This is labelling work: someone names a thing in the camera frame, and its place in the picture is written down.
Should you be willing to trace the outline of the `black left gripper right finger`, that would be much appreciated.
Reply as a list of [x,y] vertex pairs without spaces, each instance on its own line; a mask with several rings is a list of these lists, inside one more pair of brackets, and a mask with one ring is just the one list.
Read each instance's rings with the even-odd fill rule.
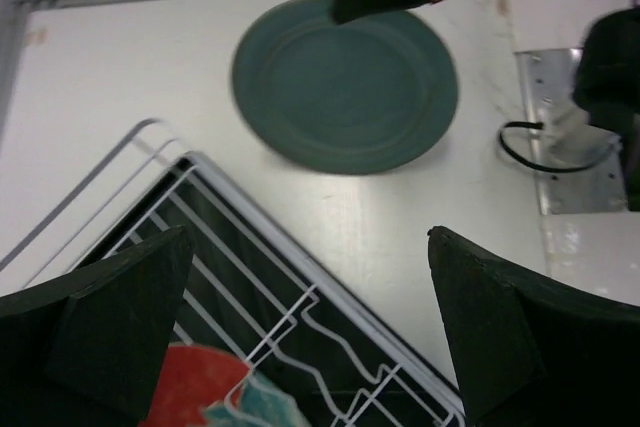
[[636,426],[639,309],[438,226],[428,262],[470,426]]

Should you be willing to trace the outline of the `red and teal plate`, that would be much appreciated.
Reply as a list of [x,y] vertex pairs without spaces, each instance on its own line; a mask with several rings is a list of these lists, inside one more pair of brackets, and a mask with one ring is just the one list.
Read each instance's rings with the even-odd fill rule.
[[291,395],[238,357],[200,345],[169,345],[141,426],[307,426]]

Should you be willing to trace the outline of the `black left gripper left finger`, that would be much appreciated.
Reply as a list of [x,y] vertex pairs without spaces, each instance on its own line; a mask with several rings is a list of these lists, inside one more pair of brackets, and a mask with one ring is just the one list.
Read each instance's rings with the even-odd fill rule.
[[192,258],[187,229],[171,228],[2,297],[2,425],[145,419]]

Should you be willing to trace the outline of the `plain teal plate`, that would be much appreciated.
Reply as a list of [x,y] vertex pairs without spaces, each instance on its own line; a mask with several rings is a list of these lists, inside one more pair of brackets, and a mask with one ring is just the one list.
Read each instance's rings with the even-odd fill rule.
[[428,152],[459,101],[454,60],[407,11],[345,24],[332,0],[292,0],[239,41],[231,87],[238,111],[272,151],[329,174],[370,175]]

